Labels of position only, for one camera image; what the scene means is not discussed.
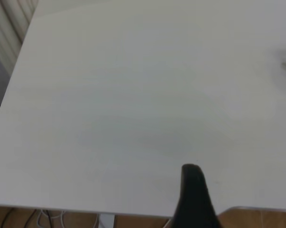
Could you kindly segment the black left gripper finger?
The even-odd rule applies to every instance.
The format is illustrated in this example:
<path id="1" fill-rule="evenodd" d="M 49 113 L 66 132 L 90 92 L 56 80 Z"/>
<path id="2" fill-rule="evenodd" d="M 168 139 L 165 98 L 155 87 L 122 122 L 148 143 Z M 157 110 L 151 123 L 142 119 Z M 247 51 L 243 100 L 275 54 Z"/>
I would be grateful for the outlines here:
<path id="1" fill-rule="evenodd" d="M 201 168 L 185 164 L 181 169 L 181 191 L 171 219 L 172 228 L 221 228 L 211 203 Z"/>

